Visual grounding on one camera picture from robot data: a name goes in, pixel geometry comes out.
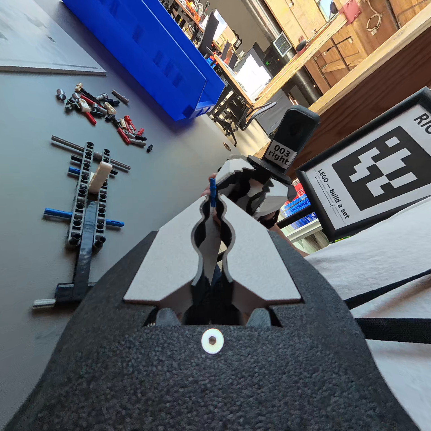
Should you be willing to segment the red wall box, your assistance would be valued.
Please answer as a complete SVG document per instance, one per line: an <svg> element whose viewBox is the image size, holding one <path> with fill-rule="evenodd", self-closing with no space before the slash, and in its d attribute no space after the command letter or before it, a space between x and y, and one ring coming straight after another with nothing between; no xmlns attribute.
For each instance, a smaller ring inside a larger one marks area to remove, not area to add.
<svg viewBox="0 0 431 431"><path fill-rule="evenodd" d="M344 14L347 24L352 24L361 14L361 9L356 0L346 1L341 8L339 8L341 14Z"/></svg>

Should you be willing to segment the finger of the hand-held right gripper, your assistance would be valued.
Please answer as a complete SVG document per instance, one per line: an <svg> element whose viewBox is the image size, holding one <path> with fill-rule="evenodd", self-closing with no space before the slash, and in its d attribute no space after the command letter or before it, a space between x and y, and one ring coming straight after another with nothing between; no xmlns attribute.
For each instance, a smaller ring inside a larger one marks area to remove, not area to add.
<svg viewBox="0 0 431 431"><path fill-rule="evenodd" d="M283 183L266 183L261 191L254 191L246 204L246 212L255 219L273 215L286 201L295 198L295 187Z"/></svg>
<svg viewBox="0 0 431 431"><path fill-rule="evenodd" d="M255 168L247 158L228 159L216 175L216 187L219 194L228 196L240 187L242 181L249 181L255 173Z"/></svg>

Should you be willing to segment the black framed marker sign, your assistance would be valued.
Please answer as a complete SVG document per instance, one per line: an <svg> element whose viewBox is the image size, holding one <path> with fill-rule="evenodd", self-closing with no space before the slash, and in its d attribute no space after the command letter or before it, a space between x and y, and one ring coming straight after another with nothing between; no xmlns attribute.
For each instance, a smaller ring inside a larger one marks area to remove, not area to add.
<svg viewBox="0 0 431 431"><path fill-rule="evenodd" d="M329 241L431 194L431 91L417 91L296 169Z"/></svg>

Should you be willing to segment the blue plastic bin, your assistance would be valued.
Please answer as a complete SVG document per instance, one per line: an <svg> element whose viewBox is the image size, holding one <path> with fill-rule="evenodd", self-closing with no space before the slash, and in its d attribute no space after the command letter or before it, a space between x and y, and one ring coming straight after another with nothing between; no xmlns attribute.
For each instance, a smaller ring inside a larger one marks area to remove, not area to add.
<svg viewBox="0 0 431 431"><path fill-rule="evenodd" d="M222 80L159 1L63 3L174 121L215 107Z"/></svg>

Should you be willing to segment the dark grey lego beam assembly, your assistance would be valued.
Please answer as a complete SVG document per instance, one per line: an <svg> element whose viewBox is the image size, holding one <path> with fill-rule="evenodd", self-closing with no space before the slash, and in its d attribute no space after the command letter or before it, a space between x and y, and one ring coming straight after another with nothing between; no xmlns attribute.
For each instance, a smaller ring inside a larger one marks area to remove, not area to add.
<svg viewBox="0 0 431 431"><path fill-rule="evenodd" d="M35 300L33 310L51 309L61 305L76 305L95 286L89 281L92 256L105 244L106 228L121 229L123 222L106 217L107 191L110 177L120 169L129 172L131 167L111 158L110 151L94 150L87 142L83 147L55 135L52 144L61 144L75 152L71 156L72 166L68 174L76 177L76 187L70 212L45 208L44 217L69 221L66 248L76 251L73 279L70 283L59 283L51 299Z"/></svg>

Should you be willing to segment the person's right hand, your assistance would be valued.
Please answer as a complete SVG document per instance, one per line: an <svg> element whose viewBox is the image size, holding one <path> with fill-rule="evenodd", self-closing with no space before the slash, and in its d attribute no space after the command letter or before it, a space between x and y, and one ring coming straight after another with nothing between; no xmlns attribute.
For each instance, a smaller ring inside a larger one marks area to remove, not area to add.
<svg viewBox="0 0 431 431"><path fill-rule="evenodd" d="M211 175L208 177L208 185L207 185L207 187L205 188L205 190L202 192L202 194L200 195L201 197L206 196L206 195L211 195L211 190L212 190L212 188L211 188L211 187L213 186L213 183L214 183L214 181L213 181L213 180L215 180L216 176L217 176L217 172L216 172L216 173L211 174Z"/></svg>

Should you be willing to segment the black office chair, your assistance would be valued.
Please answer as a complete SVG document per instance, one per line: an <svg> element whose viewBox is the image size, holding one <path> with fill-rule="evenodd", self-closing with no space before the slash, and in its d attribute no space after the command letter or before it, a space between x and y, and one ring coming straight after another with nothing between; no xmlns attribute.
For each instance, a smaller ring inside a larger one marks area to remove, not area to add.
<svg viewBox="0 0 431 431"><path fill-rule="evenodd" d="M237 140L234 132L238 130L245 131L256 117L266 113L276 105L277 102L273 101L264 104L262 107L250 108L245 105L243 108L237 110L234 108L233 103L229 103L222 112L223 116L213 116L213 121L222 127L225 136L233 138L233 145L236 147Z"/></svg>

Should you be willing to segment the pile of red grey lego pins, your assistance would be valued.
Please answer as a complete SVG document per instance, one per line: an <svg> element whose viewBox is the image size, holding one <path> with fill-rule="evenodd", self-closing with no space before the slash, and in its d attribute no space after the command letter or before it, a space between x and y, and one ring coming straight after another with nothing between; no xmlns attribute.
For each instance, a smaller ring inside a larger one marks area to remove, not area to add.
<svg viewBox="0 0 431 431"><path fill-rule="evenodd" d="M99 121L105 121L114 127L124 144L146 149L147 153L150 153L154 146L147 143L144 128L137 128L129 115L121 116L117 113L118 107L121 104L127 106L130 100L114 89L111 95L112 97L110 94L101 93L94 96L82 83L76 84L69 96L63 89L56 89L56 99L63 103L67 114L75 111L84 116L92 126L96 126Z"/></svg>

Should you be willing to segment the rack of small blue bins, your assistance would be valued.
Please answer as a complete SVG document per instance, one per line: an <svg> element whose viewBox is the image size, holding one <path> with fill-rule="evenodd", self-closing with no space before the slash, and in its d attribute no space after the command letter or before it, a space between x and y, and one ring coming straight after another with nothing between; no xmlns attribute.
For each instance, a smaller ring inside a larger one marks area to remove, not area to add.
<svg viewBox="0 0 431 431"><path fill-rule="evenodd" d="M307 206L310 205L310 201L307 198L307 195L304 191L303 186L299 182L298 179L293 180L292 182L297 194L292 201L286 201L285 204L280 208L279 219L288 218L293 214L298 213L300 210L303 210ZM296 222L290 224L286 229L287 232L293 232L293 230L297 230L317 219L315 213L307 214L304 218L300 218Z"/></svg>

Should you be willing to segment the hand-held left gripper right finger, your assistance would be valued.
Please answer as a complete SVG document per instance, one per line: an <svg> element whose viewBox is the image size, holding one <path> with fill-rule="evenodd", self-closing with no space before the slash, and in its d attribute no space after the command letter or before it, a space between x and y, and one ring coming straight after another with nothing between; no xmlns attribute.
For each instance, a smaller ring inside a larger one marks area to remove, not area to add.
<svg viewBox="0 0 431 431"><path fill-rule="evenodd" d="M231 303L242 313L301 302L301 295L270 231L225 195L218 196L221 240L227 246L222 273Z"/></svg>

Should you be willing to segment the wooden workbench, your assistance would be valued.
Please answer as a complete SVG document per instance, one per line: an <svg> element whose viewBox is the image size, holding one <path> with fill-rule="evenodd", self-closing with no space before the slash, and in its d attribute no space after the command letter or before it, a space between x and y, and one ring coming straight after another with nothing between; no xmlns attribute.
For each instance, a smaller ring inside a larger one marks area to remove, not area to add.
<svg viewBox="0 0 431 431"><path fill-rule="evenodd" d="M236 94L245 99L247 106L253 107L255 103L254 100L249 98L245 90L241 87L240 83L236 79L236 75L229 69L229 66L226 65L223 60L215 53L213 54L213 57L217 62L218 66L221 68L226 81L232 87L233 91L235 91Z"/></svg>

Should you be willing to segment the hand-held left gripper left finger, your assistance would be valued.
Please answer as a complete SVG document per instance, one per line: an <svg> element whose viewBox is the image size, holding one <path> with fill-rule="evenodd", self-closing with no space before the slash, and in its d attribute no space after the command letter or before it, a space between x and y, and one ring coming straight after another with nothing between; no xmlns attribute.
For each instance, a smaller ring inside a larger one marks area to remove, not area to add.
<svg viewBox="0 0 431 431"><path fill-rule="evenodd" d="M206 286L200 245L205 240L210 198L200 197L162 226L123 300L157 307L191 307Z"/></svg>

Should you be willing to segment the person's white shirt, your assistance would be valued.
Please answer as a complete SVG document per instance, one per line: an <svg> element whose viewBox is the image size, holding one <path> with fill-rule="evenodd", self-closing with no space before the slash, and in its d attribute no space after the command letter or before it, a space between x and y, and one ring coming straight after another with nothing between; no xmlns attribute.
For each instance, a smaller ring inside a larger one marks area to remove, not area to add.
<svg viewBox="0 0 431 431"><path fill-rule="evenodd" d="M427 271L431 267L431 199L305 259L342 299ZM430 274L352 310L357 318L429 319L430 312ZM429 431L430 345L374 340L367 344L392 393L420 430Z"/></svg>

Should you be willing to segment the lego instruction booklet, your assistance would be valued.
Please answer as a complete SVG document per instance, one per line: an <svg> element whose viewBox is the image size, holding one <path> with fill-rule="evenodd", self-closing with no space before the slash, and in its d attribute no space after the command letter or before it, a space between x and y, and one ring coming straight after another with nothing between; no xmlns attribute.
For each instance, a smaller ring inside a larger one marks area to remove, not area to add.
<svg viewBox="0 0 431 431"><path fill-rule="evenodd" d="M106 74L106 70L31 0L0 2L0 70Z"/></svg>

